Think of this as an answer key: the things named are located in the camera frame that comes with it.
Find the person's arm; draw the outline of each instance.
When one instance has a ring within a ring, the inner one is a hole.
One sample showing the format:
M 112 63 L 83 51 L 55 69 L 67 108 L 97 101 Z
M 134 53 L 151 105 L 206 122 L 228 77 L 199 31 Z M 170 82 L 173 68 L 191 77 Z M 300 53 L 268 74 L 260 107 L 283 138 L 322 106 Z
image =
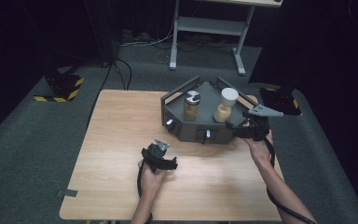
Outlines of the person's arm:
M 269 132 L 267 139 L 272 144 L 271 132 Z M 254 160 L 255 165 L 257 166 L 257 169 L 263 177 L 263 180 L 266 183 L 266 186 L 272 196 L 283 206 L 316 223 L 316 219 L 313 217 L 310 210 L 305 206 L 305 204 L 301 202 L 301 200 L 290 189 L 290 187 L 286 185 L 286 183 L 272 167 L 269 161 L 271 155 L 266 143 L 264 141 L 255 142 L 249 138 L 244 138 L 243 140 L 248 144 L 252 159 Z M 278 212 L 283 223 L 304 223 L 303 221 L 297 219 L 296 217 L 292 217 L 279 208 Z
M 132 216 L 131 224 L 145 224 L 149 219 L 153 202 L 166 174 L 166 170 L 161 170 L 154 174 L 145 163 L 141 177 L 142 195 Z

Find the metal stand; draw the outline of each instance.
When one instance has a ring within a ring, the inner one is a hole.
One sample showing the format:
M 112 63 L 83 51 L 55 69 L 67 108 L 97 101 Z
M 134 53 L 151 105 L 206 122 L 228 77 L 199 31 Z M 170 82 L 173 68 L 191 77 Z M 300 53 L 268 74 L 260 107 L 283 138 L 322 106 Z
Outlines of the metal stand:
M 200 32 L 219 35 L 239 35 L 238 46 L 233 49 L 235 62 L 240 76 L 245 75 L 245 69 L 240 56 L 243 41 L 245 40 L 250 21 L 255 11 L 255 6 L 250 6 L 245 22 L 243 21 L 221 21 L 202 18 L 179 17 L 179 1 L 176 0 L 173 22 L 173 42 L 171 48 L 170 69 L 176 69 L 177 58 L 177 34 L 178 31 Z

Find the jar lid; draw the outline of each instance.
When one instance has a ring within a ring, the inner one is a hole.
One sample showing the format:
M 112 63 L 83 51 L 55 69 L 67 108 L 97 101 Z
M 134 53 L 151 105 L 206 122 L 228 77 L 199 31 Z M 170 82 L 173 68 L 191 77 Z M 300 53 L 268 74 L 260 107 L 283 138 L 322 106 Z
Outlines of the jar lid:
M 200 103 L 201 95 L 197 91 L 188 91 L 186 93 L 186 103 L 188 105 L 197 105 Z
M 224 88 L 220 103 L 226 106 L 234 106 L 238 99 L 238 92 L 233 88 Z

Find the gray carpet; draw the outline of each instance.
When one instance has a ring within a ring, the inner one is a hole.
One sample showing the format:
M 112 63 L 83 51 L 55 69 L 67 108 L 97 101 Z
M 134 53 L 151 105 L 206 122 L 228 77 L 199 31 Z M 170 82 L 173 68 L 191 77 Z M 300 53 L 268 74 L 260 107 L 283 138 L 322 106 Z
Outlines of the gray carpet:
M 175 71 L 168 69 L 169 50 L 122 47 L 118 58 L 131 66 L 130 90 L 170 91 L 201 76 L 202 80 L 222 77 L 238 90 L 258 96 L 258 85 L 247 85 L 247 81 L 259 51 L 250 47 L 242 50 L 245 77 L 237 74 L 231 48 L 179 50 Z M 127 81 L 128 68 L 121 62 L 117 66 Z M 114 70 L 104 89 L 122 89 L 120 76 Z M 92 64 L 80 67 L 76 74 L 85 81 L 69 103 L 34 101 L 34 94 L 47 91 L 41 79 L 0 125 L 0 223 L 85 223 L 62 220 L 62 198 L 56 194 L 69 183 L 107 71 Z M 302 116 L 270 120 L 285 180 L 320 223 L 358 223 L 358 199 L 307 100 L 298 91 L 295 97 Z

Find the white table leg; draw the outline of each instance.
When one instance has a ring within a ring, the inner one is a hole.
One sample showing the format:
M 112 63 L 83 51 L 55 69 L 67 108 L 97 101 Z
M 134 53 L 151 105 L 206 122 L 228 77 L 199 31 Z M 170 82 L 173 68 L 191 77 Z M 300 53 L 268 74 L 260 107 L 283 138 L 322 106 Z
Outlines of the white table leg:
M 171 46 L 170 70 L 176 69 L 176 57 L 178 53 L 178 49 L 177 49 L 178 20 L 179 20 L 179 0 L 176 0 L 175 12 L 173 18 L 173 41 Z
M 248 33 L 249 25 L 251 23 L 251 19 L 254 11 L 255 11 L 255 6 L 250 6 L 248 10 L 248 15 L 246 16 L 245 24 L 242 29 L 240 40 L 238 41 L 238 46 L 233 49 L 235 62 L 237 64 L 238 73 L 240 74 L 240 76 L 245 76 L 246 74 L 240 53 L 242 50 L 243 41 L 245 40 L 246 34 Z

